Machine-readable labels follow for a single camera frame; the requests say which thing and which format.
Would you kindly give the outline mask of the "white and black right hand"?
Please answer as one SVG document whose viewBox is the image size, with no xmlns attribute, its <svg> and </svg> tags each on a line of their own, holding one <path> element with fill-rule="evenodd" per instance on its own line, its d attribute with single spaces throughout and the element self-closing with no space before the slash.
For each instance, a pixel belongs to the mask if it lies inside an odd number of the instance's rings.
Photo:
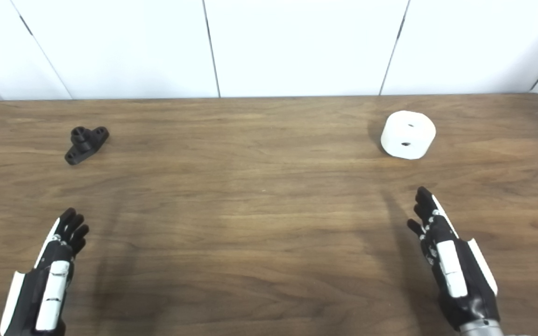
<svg viewBox="0 0 538 336">
<path fill-rule="evenodd" d="M 460 336 L 502 336 L 498 286 L 476 240 L 457 234 L 436 196 L 421 186 L 407 226 L 420 240 L 439 288 L 437 301 Z"/>
</svg>

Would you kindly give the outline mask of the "white and black left hand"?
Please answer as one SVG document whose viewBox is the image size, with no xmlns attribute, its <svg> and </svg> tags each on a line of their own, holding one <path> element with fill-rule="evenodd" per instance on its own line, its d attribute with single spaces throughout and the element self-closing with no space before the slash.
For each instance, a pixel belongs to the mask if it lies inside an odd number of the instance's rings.
<svg viewBox="0 0 538 336">
<path fill-rule="evenodd" d="M 0 322 L 1 336 L 64 336 L 62 319 L 75 259 L 90 228 L 68 208 L 56 219 L 32 269 L 15 272 Z"/>
</svg>

